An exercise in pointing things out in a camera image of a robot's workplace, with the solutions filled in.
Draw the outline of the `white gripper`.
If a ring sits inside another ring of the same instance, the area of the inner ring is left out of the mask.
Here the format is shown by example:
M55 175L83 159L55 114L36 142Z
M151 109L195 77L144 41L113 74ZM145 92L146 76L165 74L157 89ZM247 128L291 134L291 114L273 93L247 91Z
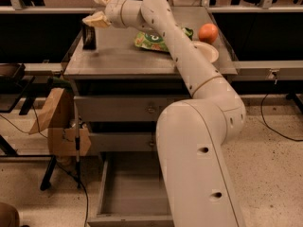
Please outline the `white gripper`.
M126 28L122 19L122 9L128 0L93 0L96 4L106 7L82 19L87 26L106 28L110 25Z

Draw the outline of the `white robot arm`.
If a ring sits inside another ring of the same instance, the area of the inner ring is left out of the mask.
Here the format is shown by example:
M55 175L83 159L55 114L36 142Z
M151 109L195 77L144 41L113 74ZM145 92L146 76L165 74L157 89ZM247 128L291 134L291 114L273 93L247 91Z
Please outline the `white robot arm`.
M94 0L93 27L134 27L160 35L190 93L159 116L156 144L175 227L245 227L222 154L237 136L245 106L177 24L167 0Z

